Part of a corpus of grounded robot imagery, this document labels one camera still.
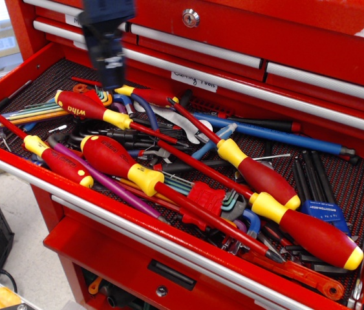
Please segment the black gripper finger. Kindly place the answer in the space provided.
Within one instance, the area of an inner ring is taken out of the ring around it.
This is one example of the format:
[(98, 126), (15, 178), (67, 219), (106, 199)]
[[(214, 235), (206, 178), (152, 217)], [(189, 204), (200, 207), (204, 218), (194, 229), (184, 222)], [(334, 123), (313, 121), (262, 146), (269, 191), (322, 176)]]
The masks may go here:
[(97, 57), (94, 67), (105, 90), (120, 88), (125, 83), (124, 55)]

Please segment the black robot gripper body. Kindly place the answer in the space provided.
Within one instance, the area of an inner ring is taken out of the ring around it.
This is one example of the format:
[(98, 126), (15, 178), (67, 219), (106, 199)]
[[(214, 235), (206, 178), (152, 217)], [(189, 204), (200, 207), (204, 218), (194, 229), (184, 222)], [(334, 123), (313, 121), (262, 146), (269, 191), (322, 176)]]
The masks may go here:
[(122, 51), (118, 27), (135, 16), (134, 1), (87, 0), (79, 14), (91, 58), (109, 58)]

